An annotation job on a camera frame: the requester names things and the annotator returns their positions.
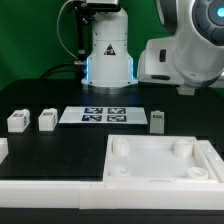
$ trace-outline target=white tray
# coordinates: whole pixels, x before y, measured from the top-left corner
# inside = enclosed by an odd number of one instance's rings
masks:
[[[193,143],[192,156],[183,158],[174,153],[177,140]],[[120,151],[115,142],[120,141]],[[206,170],[208,178],[200,173],[192,178],[189,169]],[[155,137],[110,135],[104,168],[104,181],[167,181],[218,183],[217,175],[210,165],[202,147],[194,137]]]

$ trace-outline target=white robot body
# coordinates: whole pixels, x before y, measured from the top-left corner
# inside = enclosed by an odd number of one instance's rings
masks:
[[[87,59],[87,74],[82,84],[95,92],[109,94],[137,84],[133,59],[127,51],[127,13],[123,9],[98,13],[92,29],[93,51]]]
[[[224,72],[224,26],[217,26],[209,15],[212,4],[216,2],[220,4],[217,0],[210,2],[175,0],[178,22],[175,34],[173,37],[148,42],[146,50],[140,57],[139,81],[185,84],[189,87],[201,88],[211,85],[222,75]],[[160,7],[158,11],[161,22],[164,22]],[[221,35],[218,37],[214,35],[216,29],[221,30]],[[161,51],[166,51],[164,61],[160,60]]]

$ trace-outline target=warning label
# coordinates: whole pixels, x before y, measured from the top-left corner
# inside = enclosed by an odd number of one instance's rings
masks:
[[[113,49],[111,44],[106,49],[104,55],[116,55],[116,53],[115,53],[115,51],[114,51],[114,49]]]

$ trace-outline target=white block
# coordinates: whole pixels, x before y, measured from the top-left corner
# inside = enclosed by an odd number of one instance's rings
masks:
[[[39,131],[53,131],[58,123],[58,112],[56,109],[45,109],[38,118]]]
[[[0,164],[8,155],[8,141],[6,138],[0,138]]]
[[[152,111],[150,118],[150,133],[164,134],[165,118],[164,112]]]
[[[103,182],[80,184],[80,209],[116,209],[116,186]]]
[[[30,123],[30,112],[29,110],[16,110],[7,119],[8,132],[24,132]]]

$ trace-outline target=cable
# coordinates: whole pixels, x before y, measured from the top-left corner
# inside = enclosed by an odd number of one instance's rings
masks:
[[[76,73],[77,71],[65,71],[65,70],[60,70],[60,71],[52,71],[50,73],[48,73],[43,79],[47,79],[49,76],[56,74],[56,73]]]
[[[60,64],[60,65],[56,65],[50,69],[48,69],[46,72],[44,72],[39,79],[46,79],[48,76],[50,76],[52,73],[55,72],[55,70],[59,69],[59,68],[64,68],[64,67],[68,67],[68,66],[74,66],[74,63],[64,63],[64,64]]]
[[[70,54],[72,57],[74,57],[75,59],[78,59],[78,57],[76,57],[71,51],[69,51],[69,50],[67,49],[67,47],[64,45],[64,43],[63,43],[63,41],[62,41],[62,39],[61,39],[61,35],[60,35],[60,21],[61,21],[61,15],[62,15],[62,13],[63,13],[65,7],[67,6],[67,4],[70,3],[70,2],[74,2],[74,1],[76,1],[76,0],[68,0],[68,1],[65,2],[65,4],[61,7],[61,10],[60,10],[60,12],[59,12],[59,14],[58,14],[58,19],[57,19],[57,36],[58,36],[58,39],[59,39],[59,41],[60,41],[62,47],[67,51],[67,53],[69,53],[69,54]]]

